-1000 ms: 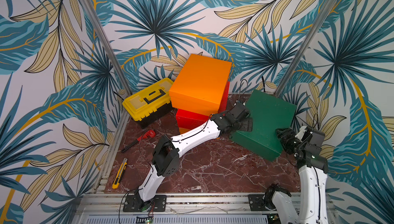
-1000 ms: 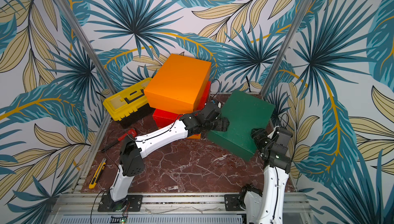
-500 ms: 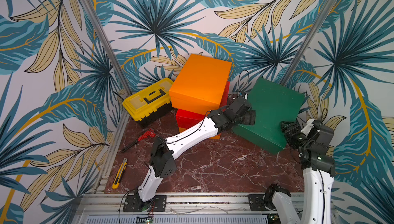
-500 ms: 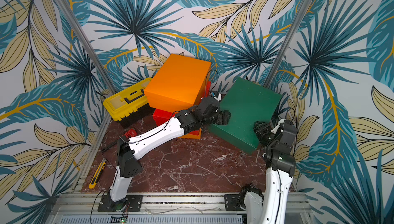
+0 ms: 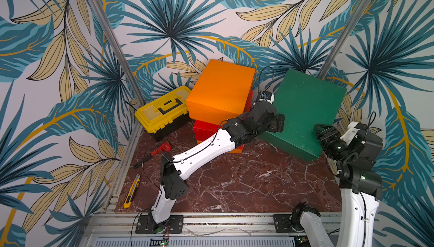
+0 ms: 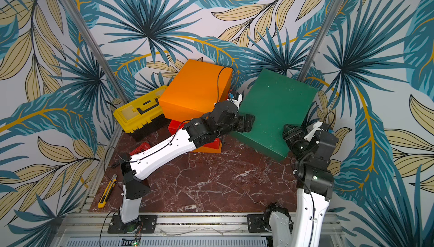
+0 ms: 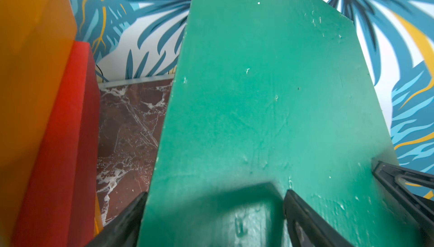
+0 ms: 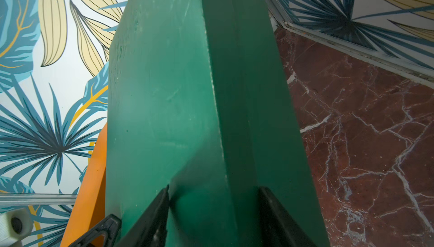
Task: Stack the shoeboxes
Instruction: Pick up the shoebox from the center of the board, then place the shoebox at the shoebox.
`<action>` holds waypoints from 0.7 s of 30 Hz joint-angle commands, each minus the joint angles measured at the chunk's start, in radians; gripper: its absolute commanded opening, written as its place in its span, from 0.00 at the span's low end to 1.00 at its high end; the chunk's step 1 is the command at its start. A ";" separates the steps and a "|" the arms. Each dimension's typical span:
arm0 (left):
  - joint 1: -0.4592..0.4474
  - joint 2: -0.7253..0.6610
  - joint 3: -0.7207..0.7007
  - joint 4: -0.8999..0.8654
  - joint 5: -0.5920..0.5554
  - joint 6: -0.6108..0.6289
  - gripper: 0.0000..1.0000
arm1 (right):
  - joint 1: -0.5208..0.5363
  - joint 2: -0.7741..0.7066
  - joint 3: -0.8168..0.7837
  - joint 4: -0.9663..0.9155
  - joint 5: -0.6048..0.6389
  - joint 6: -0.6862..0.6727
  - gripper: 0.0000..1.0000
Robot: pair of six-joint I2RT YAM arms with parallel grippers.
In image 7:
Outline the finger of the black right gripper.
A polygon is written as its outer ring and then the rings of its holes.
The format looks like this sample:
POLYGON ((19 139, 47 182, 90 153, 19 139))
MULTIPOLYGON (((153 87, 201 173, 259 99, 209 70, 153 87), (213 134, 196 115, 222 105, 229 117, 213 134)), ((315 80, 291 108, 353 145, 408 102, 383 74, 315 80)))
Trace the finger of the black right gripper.
POLYGON ((434 202, 429 198, 415 195, 406 183, 434 188, 434 176, 401 166, 379 161, 373 170, 377 181, 405 208, 424 230, 434 228, 434 202))

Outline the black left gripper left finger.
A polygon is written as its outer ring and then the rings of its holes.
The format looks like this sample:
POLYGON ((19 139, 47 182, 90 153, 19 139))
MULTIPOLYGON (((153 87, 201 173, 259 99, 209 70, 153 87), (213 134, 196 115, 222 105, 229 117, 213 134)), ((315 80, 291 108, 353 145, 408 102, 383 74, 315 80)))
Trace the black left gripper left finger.
POLYGON ((86 247, 136 247, 147 199, 140 193, 86 247))

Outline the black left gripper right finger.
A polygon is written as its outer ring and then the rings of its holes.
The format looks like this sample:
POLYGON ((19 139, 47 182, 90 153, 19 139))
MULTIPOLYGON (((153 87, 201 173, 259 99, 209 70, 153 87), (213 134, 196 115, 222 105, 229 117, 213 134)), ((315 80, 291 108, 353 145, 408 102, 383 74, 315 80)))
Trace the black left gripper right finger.
POLYGON ((352 246, 295 191, 287 191, 283 204, 290 242, 294 247, 352 246))

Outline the red shoebox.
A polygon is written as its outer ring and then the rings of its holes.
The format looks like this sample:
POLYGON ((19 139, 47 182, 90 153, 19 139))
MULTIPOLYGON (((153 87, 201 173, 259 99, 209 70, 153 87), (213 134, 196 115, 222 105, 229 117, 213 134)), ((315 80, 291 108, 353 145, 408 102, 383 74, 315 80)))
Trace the red shoebox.
POLYGON ((75 42, 12 234, 14 247, 94 239, 100 92, 90 45, 75 42))

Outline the green shoebox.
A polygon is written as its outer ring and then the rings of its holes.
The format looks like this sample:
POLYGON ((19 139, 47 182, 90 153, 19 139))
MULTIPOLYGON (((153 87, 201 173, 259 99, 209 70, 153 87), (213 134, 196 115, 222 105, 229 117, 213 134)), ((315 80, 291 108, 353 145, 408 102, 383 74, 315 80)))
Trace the green shoebox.
POLYGON ((295 191, 355 247, 421 247, 353 23, 322 0, 192 0, 138 245, 288 247, 295 191))

